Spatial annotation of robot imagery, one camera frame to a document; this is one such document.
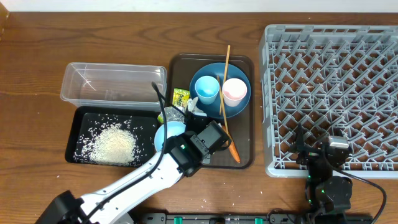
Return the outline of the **white napkin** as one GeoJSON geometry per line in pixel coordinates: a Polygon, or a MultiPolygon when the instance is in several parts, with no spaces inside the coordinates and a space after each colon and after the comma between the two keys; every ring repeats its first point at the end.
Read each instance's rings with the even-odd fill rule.
{"type": "Polygon", "coordinates": [[[200,101],[198,97],[194,97],[194,99],[189,99],[187,101],[187,110],[194,115],[207,117],[207,114],[197,107],[197,103],[199,102],[200,101]]]}

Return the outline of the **light blue bowl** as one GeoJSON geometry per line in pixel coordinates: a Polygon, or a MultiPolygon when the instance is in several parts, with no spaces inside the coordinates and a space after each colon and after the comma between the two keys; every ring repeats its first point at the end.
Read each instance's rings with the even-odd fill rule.
{"type": "MultiPolygon", "coordinates": [[[[154,136],[154,145],[157,152],[162,150],[164,145],[164,131],[165,125],[161,125],[156,131],[154,136]]],[[[185,132],[186,125],[179,121],[168,121],[167,122],[167,138],[172,136],[178,136],[185,132]]]]}

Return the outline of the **orange carrot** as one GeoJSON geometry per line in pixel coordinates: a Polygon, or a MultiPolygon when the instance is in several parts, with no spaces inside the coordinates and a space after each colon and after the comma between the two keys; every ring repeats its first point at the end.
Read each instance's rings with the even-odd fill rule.
{"type": "Polygon", "coordinates": [[[232,140],[232,142],[231,142],[231,144],[229,145],[229,148],[228,148],[230,153],[231,153],[231,155],[232,155],[232,157],[234,158],[234,160],[236,162],[240,163],[241,159],[240,159],[240,156],[239,156],[238,151],[236,149],[236,146],[234,144],[233,138],[229,135],[228,130],[226,129],[226,126],[222,125],[221,127],[227,133],[229,138],[232,140]]]}

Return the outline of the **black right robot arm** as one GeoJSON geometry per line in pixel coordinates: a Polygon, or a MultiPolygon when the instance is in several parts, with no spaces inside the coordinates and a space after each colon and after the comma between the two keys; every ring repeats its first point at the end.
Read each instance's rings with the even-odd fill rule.
{"type": "Polygon", "coordinates": [[[289,152],[297,155],[296,163],[306,166],[308,177],[305,197],[310,210],[295,217],[295,223],[346,223],[345,211],[351,208],[353,183],[348,177],[333,175],[349,156],[348,140],[342,136],[328,136],[318,147],[304,141],[304,129],[297,127],[289,152]]]}

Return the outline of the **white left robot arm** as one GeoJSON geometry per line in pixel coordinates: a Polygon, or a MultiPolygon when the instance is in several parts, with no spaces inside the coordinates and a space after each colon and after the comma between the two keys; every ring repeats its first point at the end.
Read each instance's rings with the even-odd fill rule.
{"type": "Polygon", "coordinates": [[[206,156],[225,150],[230,143],[229,135],[215,121],[199,134],[186,131],[165,137],[161,151],[111,185],[80,198],[69,190],[55,197],[37,223],[116,223],[145,199],[191,177],[206,156]]]}

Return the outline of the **grey dishwasher rack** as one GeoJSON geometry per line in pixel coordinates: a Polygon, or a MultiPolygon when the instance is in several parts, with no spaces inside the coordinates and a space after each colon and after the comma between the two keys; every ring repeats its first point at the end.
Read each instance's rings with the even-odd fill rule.
{"type": "Polygon", "coordinates": [[[306,177],[289,151],[297,126],[306,145],[343,135],[342,168],[397,178],[397,27],[282,25],[259,43],[266,174],[306,177]]]}

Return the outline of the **yellow green snack wrapper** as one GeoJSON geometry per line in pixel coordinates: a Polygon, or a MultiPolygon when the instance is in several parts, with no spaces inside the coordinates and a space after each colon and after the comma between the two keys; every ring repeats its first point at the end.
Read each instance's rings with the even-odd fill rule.
{"type": "Polygon", "coordinates": [[[185,109],[190,99],[190,92],[179,88],[174,88],[172,95],[172,105],[165,107],[165,117],[167,121],[185,121],[185,109]]]}

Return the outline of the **light blue cup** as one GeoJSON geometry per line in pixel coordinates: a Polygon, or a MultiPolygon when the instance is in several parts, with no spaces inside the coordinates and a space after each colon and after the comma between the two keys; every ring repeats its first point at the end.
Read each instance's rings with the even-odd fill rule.
{"type": "Polygon", "coordinates": [[[200,77],[195,83],[195,92],[199,100],[205,105],[210,105],[215,101],[219,90],[218,81],[212,76],[200,77]]]}

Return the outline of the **brown serving tray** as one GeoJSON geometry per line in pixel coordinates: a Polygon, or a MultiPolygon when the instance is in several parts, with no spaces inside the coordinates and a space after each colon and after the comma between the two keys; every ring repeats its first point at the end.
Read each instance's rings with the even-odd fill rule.
{"type": "MultiPolygon", "coordinates": [[[[199,69],[211,63],[225,63],[225,55],[205,54],[178,54],[169,64],[167,78],[167,99],[172,102],[174,88],[190,91],[191,80],[199,69]]],[[[254,161],[254,65],[250,58],[241,55],[232,55],[229,64],[240,68],[248,77],[251,84],[251,96],[245,109],[227,118],[229,133],[232,135],[241,162],[234,160],[228,150],[216,152],[204,162],[204,167],[212,169],[245,169],[254,161]]]]}

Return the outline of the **pink cup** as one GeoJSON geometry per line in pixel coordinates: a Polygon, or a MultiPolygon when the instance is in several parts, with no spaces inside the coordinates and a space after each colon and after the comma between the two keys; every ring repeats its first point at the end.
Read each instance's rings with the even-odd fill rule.
{"type": "Polygon", "coordinates": [[[226,80],[222,87],[224,102],[230,107],[238,106],[247,92],[246,84],[238,78],[226,80]]]}

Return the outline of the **wooden chopstick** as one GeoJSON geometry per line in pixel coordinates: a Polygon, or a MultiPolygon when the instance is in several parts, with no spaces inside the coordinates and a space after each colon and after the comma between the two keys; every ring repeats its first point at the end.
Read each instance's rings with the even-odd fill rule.
{"type": "Polygon", "coordinates": [[[217,75],[217,81],[218,81],[218,84],[220,86],[220,89],[219,89],[220,108],[221,108],[221,114],[223,115],[223,120],[224,120],[224,130],[227,133],[227,135],[230,137],[229,131],[228,131],[228,122],[227,122],[226,113],[225,113],[225,110],[224,110],[224,101],[223,101],[223,94],[222,94],[222,89],[221,89],[221,82],[220,82],[220,78],[219,78],[218,75],[217,75]]]}
{"type": "Polygon", "coordinates": [[[226,60],[225,60],[225,65],[224,65],[224,75],[223,75],[223,81],[221,82],[221,89],[222,89],[222,84],[226,81],[226,77],[228,74],[228,64],[229,64],[229,55],[230,55],[230,50],[231,50],[231,46],[228,45],[227,48],[227,53],[226,53],[226,60]]]}

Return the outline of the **pile of white rice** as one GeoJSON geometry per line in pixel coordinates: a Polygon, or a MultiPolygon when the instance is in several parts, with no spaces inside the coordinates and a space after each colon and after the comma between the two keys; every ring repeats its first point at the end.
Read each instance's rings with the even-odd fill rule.
{"type": "Polygon", "coordinates": [[[87,113],[73,158],[87,164],[131,166],[141,158],[132,116],[87,113]]]}

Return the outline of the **black plastic tray bin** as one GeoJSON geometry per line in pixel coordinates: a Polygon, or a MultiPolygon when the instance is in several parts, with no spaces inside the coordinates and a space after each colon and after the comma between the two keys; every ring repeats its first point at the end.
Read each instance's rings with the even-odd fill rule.
{"type": "Polygon", "coordinates": [[[113,114],[122,116],[132,116],[133,133],[137,135],[137,145],[141,150],[140,161],[136,165],[125,167],[139,167],[147,162],[155,154],[154,136],[158,129],[157,113],[153,111],[125,110],[116,108],[99,108],[90,106],[81,106],[75,111],[70,131],[67,148],[65,151],[65,160],[71,163],[81,163],[74,160],[73,155],[76,150],[76,144],[79,132],[82,126],[83,117],[87,113],[113,114]]]}

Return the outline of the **clear plastic bin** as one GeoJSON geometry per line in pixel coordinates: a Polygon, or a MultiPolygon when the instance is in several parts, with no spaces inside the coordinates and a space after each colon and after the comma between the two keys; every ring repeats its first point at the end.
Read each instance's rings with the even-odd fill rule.
{"type": "Polygon", "coordinates": [[[156,65],[73,62],[66,67],[60,98],[77,107],[159,111],[152,87],[166,94],[167,70],[156,65]]]}

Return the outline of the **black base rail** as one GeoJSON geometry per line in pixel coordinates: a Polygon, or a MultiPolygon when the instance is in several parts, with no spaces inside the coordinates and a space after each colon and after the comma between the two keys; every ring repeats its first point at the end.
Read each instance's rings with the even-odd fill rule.
{"type": "Polygon", "coordinates": [[[270,212],[266,215],[200,215],[200,214],[166,214],[147,213],[140,218],[142,224],[368,224],[373,218],[367,215],[294,215],[282,212],[270,212]]]}

